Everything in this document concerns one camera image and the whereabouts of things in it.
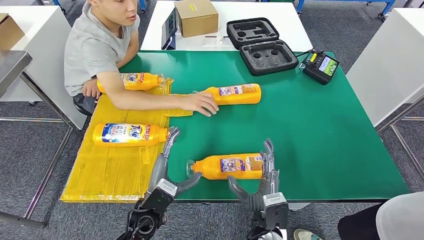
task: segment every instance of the gray t-shirt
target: gray t-shirt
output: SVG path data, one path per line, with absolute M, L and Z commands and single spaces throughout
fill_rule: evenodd
M 377 212 L 381 240 L 418 240 L 424 237 L 424 191 L 396 196 Z
M 96 74 L 118 72 L 116 63 L 125 57 L 131 33 L 138 31 L 139 24 L 137 15 L 134 25 L 121 27 L 122 38 L 118 38 L 91 13 L 91 5 L 85 2 L 64 53 L 65 88 L 72 97 L 81 93 L 84 83 Z

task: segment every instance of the blue table leg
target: blue table leg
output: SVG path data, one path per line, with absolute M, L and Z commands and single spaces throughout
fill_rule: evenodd
M 52 0 L 52 1 L 53 1 L 53 3 L 54 3 L 55 5 L 57 5 L 57 6 L 61 7 L 61 4 L 59 3 L 59 0 Z
M 298 14 L 302 13 L 302 6 L 304 5 L 305 0 L 299 0 L 299 4 L 297 5 L 296 12 Z
M 395 3 L 395 1 L 394 0 L 393 1 L 386 1 L 385 3 L 386 3 L 386 6 L 383 9 L 383 11 L 381 12 L 383 15 L 386 14 L 389 11 L 390 7 L 393 6 L 393 4 Z
M 142 13 L 145 13 L 145 11 L 146 11 L 145 0 L 138 0 L 138 2 L 140 3 L 140 11 Z

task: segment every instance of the robotic hand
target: robotic hand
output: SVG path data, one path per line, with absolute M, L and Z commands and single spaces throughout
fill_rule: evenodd
M 176 137 L 177 127 L 168 129 L 169 137 L 163 151 L 156 158 L 150 175 L 147 192 L 127 215 L 126 232 L 117 240 L 149 240 L 156 229 L 167 222 L 165 212 L 172 201 L 181 193 L 198 183 L 202 173 L 196 172 L 190 179 L 176 183 L 168 178 L 168 156 Z
M 289 205 L 279 192 L 279 171 L 274 169 L 274 147 L 268 138 L 263 142 L 262 177 L 256 193 L 247 193 L 233 176 L 228 187 L 245 208 L 253 212 L 252 230 L 248 240 L 287 240 Z

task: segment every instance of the green tabletop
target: green tabletop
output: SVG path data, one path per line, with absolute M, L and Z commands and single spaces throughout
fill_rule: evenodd
M 289 202 L 375 201 L 409 192 L 381 139 L 339 67 L 328 85 L 299 68 L 252 76 L 237 51 L 142 51 L 121 72 L 165 74 L 172 93 L 258 83 L 258 104 L 220 106 L 206 117 L 172 117 L 180 128 L 168 175 L 187 178 L 187 160 L 211 155 L 257 153 L 274 144 L 279 189 Z M 258 180 L 239 180 L 255 192 Z M 200 182 L 182 201 L 230 201 L 226 180 Z

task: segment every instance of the orange bottle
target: orange bottle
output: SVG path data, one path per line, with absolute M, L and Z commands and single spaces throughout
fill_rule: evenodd
M 166 86 L 166 78 L 163 74 L 151 74 L 148 72 L 121 73 L 120 78 L 127 90 L 147 91 L 157 86 Z M 97 88 L 100 92 L 105 93 L 99 81 L 97 81 Z
M 93 142 L 104 147 L 142 147 L 165 142 L 168 129 L 156 125 L 102 123 L 94 128 Z
M 261 87 L 257 83 L 208 87 L 205 92 L 211 93 L 217 105 L 257 104 L 261 100 Z
M 208 156 L 201 161 L 189 160 L 186 170 L 188 177 L 201 172 L 209 180 L 225 180 L 228 176 L 236 179 L 260 179 L 262 157 L 259 153 Z

